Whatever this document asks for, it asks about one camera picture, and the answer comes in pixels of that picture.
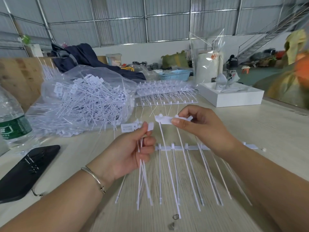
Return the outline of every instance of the blue plastic basket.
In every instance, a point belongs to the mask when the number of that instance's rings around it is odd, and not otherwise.
[[[160,72],[160,79],[161,80],[182,80],[187,81],[190,76],[189,70],[173,70],[168,73],[166,72]]]

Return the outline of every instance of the green bag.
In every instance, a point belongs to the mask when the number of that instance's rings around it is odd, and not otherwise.
[[[162,56],[162,68],[168,68],[171,66],[179,66],[179,67],[189,67],[188,65],[188,61],[186,58],[186,53],[184,52],[184,50],[181,53],[176,53],[173,55],[165,55]]]

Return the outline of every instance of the fingernail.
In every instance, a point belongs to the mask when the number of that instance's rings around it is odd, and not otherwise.
[[[174,124],[174,125],[179,124],[179,119],[177,119],[177,118],[172,118],[172,124]]]

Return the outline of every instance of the plastic water bottle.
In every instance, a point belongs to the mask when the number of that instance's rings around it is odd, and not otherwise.
[[[1,86],[0,133],[10,149],[23,151],[39,145],[20,104]]]

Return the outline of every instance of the left hand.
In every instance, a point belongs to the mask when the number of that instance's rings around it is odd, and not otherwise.
[[[148,124],[144,122],[134,132],[121,134],[87,166],[108,183],[132,172],[139,167],[140,160],[148,162],[155,151],[156,139],[150,136],[152,131],[147,130]],[[140,140],[144,135],[141,148]]]

